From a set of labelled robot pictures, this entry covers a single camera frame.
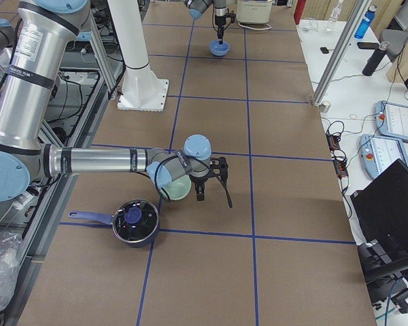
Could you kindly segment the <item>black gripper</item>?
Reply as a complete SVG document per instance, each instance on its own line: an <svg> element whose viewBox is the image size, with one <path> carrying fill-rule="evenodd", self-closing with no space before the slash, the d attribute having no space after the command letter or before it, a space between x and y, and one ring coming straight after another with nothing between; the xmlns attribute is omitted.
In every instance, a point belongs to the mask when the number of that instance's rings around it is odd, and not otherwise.
<svg viewBox="0 0 408 326"><path fill-rule="evenodd" d="M209 171L192 171L189 174L190 180L194 183L194 188L197 193L197 201L205 200L205 182L209 179Z"/></svg>
<svg viewBox="0 0 408 326"><path fill-rule="evenodd" d="M214 24L217 30L218 42L223 43L224 42L223 29L226 26L228 9L227 7L213 7L213 11L214 11Z"/></svg>

